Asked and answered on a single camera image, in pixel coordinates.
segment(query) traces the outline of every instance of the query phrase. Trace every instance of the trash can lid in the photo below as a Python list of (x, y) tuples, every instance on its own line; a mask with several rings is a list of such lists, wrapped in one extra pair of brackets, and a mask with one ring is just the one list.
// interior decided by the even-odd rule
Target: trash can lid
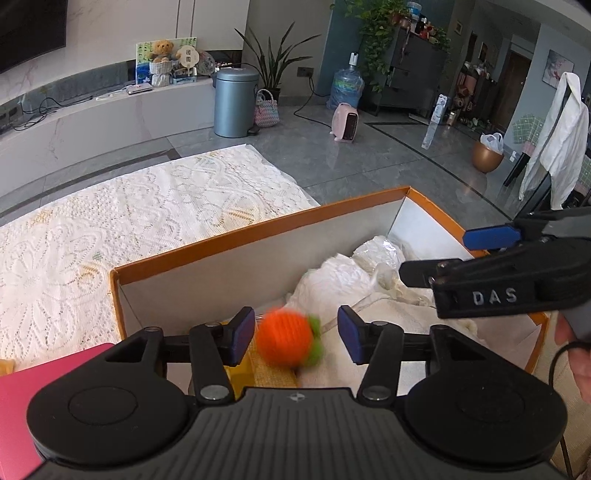
[(227, 80), (228, 82), (252, 82), (258, 80), (258, 72), (250, 68), (230, 68), (220, 69), (217, 72), (218, 80)]

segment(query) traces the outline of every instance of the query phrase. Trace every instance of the pink folder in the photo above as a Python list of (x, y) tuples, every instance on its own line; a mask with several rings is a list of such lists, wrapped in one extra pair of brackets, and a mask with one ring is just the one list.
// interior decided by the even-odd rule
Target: pink folder
[(39, 390), (79, 367), (112, 343), (0, 377), (0, 478), (21, 480), (41, 464), (27, 427), (27, 407)]

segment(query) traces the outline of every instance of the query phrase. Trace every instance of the blue metal trash can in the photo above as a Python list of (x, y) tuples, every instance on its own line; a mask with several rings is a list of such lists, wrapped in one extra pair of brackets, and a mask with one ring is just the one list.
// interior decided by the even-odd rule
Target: blue metal trash can
[(213, 131), (220, 137), (248, 135), (255, 116), (256, 86), (259, 74), (248, 68), (221, 69), (214, 78), (216, 103)]

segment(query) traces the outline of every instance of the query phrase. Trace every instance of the television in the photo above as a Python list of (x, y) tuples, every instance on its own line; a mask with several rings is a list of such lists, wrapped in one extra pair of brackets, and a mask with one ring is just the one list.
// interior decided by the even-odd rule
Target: television
[(0, 73), (66, 46), (68, 0), (0, 0)]

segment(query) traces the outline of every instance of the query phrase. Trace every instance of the pink space heater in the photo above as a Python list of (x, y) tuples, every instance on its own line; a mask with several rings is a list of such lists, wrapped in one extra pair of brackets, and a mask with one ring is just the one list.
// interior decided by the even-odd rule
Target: pink space heater
[(337, 142), (352, 142), (357, 131), (359, 114), (348, 103), (340, 103), (332, 121), (332, 134)]

